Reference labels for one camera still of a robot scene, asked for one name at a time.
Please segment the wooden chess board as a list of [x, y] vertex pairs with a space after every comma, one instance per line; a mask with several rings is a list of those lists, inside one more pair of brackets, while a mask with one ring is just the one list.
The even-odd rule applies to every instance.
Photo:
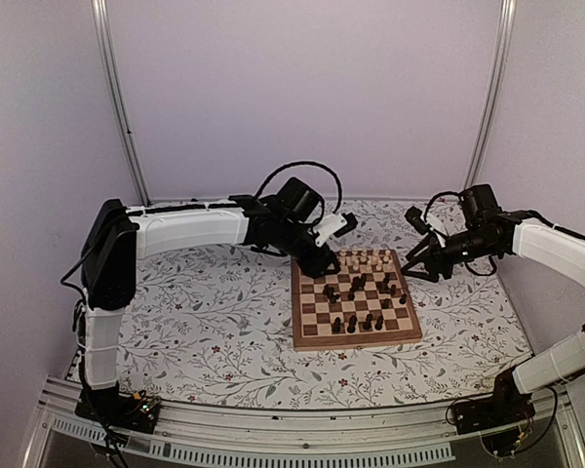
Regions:
[[336, 274], [312, 279], [292, 265], [293, 349], [416, 343], [422, 330], [397, 252], [343, 249]]

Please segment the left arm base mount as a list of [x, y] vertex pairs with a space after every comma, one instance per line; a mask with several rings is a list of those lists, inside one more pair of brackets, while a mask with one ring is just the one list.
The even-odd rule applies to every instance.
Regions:
[[118, 383], [102, 390], [93, 390], [83, 383], [75, 414], [106, 427], [153, 434], [161, 402], [158, 395], [149, 395], [145, 390], [122, 394]]

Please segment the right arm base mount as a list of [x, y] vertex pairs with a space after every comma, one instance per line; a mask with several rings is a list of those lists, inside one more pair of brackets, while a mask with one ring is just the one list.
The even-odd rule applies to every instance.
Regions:
[[535, 408], [530, 395], [494, 391], [486, 398], [463, 397], [448, 407], [445, 418], [458, 435], [479, 433], [484, 450], [496, 457], [513, 456], [530, 434]]

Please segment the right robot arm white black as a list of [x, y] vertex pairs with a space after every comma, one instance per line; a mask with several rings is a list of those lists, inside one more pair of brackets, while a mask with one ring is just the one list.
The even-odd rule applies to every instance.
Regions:
[[[454, 265], [469, 265], [485, 257], [496, 262], [506, 255], [532, 260], [550, 268], [585, 289], [585, 236], [546, 219], [535, 210], [507, 212], [497, 203], [488, 184], [473, 185], [457, 193], [465, 229], [449, 235], [428, 210], [411, 207], [407, 222], [422, 240], [407, 254], [405, 276], [436, 283], [449, 279]], [[485, 405], [485, 417], [504, 425], [523, 406], [521, 395], [585, 372], [585, 324], [494, 380], [495, 396]]]

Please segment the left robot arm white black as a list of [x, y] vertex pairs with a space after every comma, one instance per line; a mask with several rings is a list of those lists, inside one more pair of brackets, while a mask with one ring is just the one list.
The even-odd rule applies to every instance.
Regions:
[[296, 177], [274, 195], [262, 191], [231, 195], [222, 202], [166, 208], [129, 208], [118, 199], [104, 202], [71, 268], [81, 276], [75, 290], [83, 312], [76, 319], [83, 352], [81, 381], [92, 390], [89, 409], [105, 423], [125, 415], [116, 354], [122, 316], [137, 289], [137, 262], [188, 248], [231, 245], [293, 258], [301, 271], [319, 278], [338, 271], [328, 245], [356, 226], [351, 214], [325, 212], [322, 195]]

